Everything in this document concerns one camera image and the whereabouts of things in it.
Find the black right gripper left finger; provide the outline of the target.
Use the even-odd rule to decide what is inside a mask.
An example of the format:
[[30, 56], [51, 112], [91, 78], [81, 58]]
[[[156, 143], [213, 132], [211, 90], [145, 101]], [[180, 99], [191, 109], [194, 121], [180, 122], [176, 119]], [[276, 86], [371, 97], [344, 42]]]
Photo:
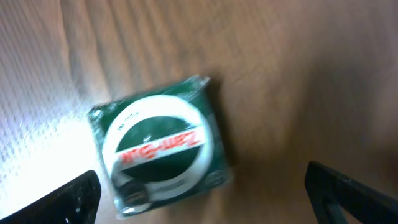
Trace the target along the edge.
[[1, 219], [1, 224], [94, 224], [101, 198], [101, 184], [89, 170], [38, 201]]

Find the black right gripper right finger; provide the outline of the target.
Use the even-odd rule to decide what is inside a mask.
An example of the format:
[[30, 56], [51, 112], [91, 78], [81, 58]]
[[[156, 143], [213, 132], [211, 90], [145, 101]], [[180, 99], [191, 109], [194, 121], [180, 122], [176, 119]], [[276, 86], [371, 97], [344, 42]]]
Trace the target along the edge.
[[345, 209], [361, 223], [397, 223], [397, 201], [317, 161], [310, 161], [305, 188], [318, 223], [346, 223]]

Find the dark green round-logo box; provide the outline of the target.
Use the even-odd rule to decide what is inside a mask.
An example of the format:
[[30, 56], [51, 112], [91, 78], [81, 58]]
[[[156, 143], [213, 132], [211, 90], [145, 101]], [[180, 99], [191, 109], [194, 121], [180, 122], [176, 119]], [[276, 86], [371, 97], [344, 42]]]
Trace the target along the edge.
[[164, 207], [230, 181], [206, 92], [209, 82], [194, 75], [89, 110], [99, 161], [120, 216]]

